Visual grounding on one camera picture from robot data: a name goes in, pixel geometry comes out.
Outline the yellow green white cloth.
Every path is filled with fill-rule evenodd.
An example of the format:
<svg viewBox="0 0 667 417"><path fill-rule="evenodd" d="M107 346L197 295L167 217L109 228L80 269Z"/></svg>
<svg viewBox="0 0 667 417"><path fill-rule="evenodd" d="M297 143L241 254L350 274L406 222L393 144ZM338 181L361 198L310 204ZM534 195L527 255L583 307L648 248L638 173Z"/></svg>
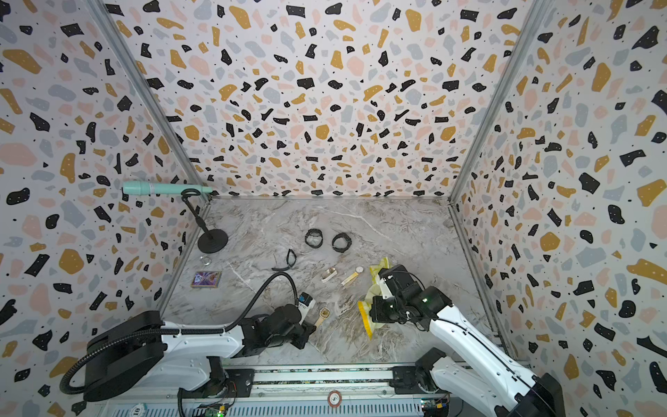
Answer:
<svg viewBox="0 0 667 417"><path fill-rule="evenodd" d="M375 330L384 326L383 323L372 322L370 311L373 304L373 298L375 296L381 295L379 273L382 269L389 269L390 267L392 267L392 265L388 257L383 257L378 264L370 266L369 271L372 279L372 285L369 288L365 299L357 303L363 321L363 326L369 340L373 339L373 333Z"/></svg>

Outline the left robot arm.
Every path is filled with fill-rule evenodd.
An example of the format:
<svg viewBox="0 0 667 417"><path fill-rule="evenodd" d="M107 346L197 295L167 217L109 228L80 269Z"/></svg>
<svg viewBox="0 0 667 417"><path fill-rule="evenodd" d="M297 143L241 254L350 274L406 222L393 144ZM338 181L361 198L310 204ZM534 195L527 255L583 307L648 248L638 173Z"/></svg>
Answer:
<svg viewBox="0 0 667 417"><path fill-rule="evenodd" d="M288 281L293 302L253 316L263 291L278 278ZM196 391L226 380L224 359L259 356L286 344L304 349L316 329L306 321L314 298L295 287L288 273L272 274L241 314L222 326L163 321L156 310L139 314L92 339L85 355L64 373L59 389L88 402L106 401L135 387Z"/></svg>

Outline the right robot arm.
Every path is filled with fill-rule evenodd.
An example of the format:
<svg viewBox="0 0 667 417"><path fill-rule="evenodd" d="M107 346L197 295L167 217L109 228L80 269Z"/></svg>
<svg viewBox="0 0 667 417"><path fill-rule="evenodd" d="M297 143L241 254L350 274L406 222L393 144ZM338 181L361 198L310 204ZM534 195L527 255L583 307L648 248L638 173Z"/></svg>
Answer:
<svg viewBox="0 0 667 417"><path fill-rule="evenodd" d="M467 364L431 349L422 357L427 380L484 416L564 416L563 389L551 375L536 375L484 336L434 287L417 283L392 295L375 295L374 323L413 323L442 340Z"/></svg>

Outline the black digital watch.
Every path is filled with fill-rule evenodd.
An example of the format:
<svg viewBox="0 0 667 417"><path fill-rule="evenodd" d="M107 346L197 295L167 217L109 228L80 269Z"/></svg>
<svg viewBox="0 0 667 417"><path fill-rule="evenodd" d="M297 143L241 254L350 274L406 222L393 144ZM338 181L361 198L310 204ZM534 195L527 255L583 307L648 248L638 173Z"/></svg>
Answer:
<svg viewBox="0 0 667 417"><path fill-rule="evenodd" d="M338 253L345 253L352 246L352 238L345 232L335 235L331 241L332 248Z"/></svg>

